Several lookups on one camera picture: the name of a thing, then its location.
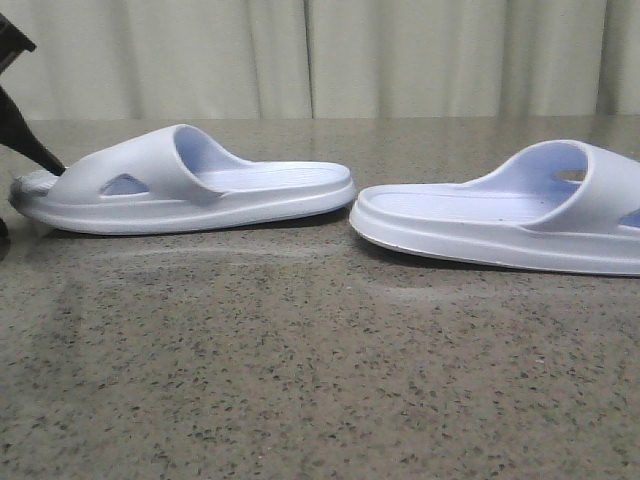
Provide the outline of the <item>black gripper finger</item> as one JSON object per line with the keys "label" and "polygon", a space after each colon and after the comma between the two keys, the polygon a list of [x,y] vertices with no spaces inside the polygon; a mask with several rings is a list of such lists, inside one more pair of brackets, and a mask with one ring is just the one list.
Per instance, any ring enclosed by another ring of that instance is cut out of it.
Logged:
{"label": "black gripper finger", "polygon": [[6,223],[0,219],[0,260],[3,260],[9,251],[9,232]]}

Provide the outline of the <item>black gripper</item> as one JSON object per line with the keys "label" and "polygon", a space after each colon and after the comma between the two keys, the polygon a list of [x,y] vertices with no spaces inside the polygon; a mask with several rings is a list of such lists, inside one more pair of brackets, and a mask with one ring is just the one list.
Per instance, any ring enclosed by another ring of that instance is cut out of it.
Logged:
{"label": "black gripper", "polygon": [[[31,41],[6,16],[0,14],[0,73],[23,52],[33,52]],[[15,102],[1,89],[1,144],[24,155],[53,175],[62,175],[66,167],[33,134]]]}

